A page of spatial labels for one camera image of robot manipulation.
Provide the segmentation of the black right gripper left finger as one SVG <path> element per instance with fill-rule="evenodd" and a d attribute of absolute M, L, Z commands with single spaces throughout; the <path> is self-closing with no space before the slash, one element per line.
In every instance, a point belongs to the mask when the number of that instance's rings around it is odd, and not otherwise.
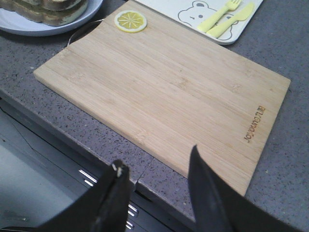
<path fill-rule="evenodd" d="M 124 232 L 129 205 L 129 168 L 115 160 L 73 204 L 39 227 L 4 227 L 2 232 Z"/>

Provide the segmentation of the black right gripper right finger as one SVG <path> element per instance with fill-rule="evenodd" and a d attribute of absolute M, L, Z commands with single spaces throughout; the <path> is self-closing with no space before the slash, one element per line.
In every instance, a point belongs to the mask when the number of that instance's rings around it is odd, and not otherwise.
<path fill-rule="evenodd" d="M 190 154 L 188 187 L 197 232 L 296 232 L 230 187 L 200 156 Z"/>

